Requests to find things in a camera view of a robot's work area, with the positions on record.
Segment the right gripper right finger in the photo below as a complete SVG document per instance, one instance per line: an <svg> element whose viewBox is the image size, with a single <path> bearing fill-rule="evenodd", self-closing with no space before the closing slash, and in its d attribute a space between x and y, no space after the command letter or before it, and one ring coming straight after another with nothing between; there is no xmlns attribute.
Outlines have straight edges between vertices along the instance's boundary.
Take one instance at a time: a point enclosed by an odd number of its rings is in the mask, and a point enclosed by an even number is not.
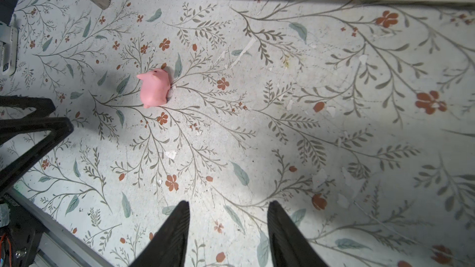
<svg viewBox="0 0 475 267"><path fill-rule="evenodd" d="M277 201L268 206L267 225L275 267L327 267Z"/></svg>

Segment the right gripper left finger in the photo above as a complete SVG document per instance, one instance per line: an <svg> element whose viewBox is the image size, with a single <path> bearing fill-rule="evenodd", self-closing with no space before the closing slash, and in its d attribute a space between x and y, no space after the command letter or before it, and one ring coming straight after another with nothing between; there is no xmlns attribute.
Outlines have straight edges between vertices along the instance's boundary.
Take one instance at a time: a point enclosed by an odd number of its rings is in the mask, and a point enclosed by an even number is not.
<svg viewBox="0 0 475 267"><path fill-rule="evenodd" d="M188 247L189 224L189 202L181 201L130 267L183 267Z"/></svg>

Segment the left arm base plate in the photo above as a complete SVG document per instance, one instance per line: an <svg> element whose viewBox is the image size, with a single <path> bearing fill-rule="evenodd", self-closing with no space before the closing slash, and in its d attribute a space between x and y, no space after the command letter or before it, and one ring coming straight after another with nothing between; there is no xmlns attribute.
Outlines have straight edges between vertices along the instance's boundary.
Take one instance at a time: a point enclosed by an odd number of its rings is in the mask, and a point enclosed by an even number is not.
<svg viewBox="0 0 475 267"><path fill-rule="evenodd" d="M1 266L28 267L34 263L43 224L10 195L1 197Z"/></svg>

